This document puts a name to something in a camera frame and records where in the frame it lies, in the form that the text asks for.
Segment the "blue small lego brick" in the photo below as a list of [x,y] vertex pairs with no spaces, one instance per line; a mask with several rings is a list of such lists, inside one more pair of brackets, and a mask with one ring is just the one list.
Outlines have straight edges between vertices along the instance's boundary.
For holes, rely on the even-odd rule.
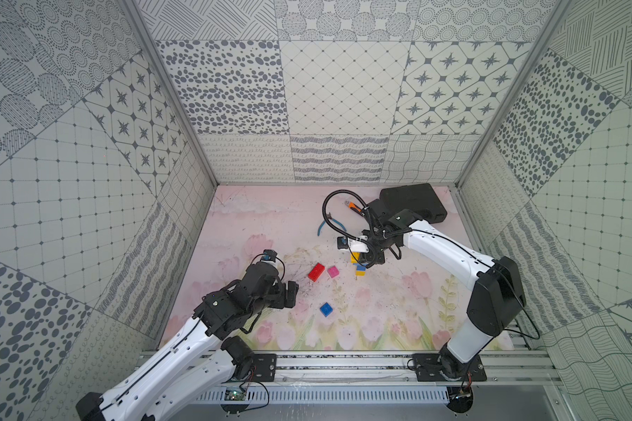
[[327,318],[334,312],[334,309],[329,303],[323,303],[320,307],[320,311],[322,315]]

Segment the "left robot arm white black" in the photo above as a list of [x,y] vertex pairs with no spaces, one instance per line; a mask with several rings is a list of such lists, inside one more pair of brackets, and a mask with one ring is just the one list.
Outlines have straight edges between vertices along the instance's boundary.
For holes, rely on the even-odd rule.
[[267,309],[296,305],[298,284],[285,281],[272,250],[259,254],[242,278],[202,298],[173,338],[105,393],[75,406],[82,420],[168,420],[203,393],[234,380],[243,387],[268,367],[243,340]]

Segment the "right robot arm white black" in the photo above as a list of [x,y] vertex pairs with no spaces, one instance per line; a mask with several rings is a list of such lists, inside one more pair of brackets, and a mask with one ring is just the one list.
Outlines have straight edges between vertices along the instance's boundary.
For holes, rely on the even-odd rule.
[[380,214],[374,208],[378,204],[362,208],[369,228],[360,242],[367,247],[368,263],[380,263],[387,249],[405,247],[447,270],[470,291],[467,319],[438,354],[442,377],[462,380],[479,353],[525,310],[518,265],[506,256],[495,259],[468,248],[412,210]]

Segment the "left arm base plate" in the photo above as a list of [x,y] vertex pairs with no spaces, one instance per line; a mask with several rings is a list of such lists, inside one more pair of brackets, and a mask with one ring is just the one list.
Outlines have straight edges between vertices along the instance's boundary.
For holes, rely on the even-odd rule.
[[238,382],[273,382],[276,371],[276,354],[254,354],[235,365],[232,379]]

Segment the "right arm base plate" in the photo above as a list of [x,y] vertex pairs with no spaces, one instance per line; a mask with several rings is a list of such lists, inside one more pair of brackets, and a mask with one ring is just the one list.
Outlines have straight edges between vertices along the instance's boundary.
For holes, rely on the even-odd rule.
[[437,354],[414,354],[409,363],[419,382],[485,382],[487,374],[479,355],[462,363],[458,359]]

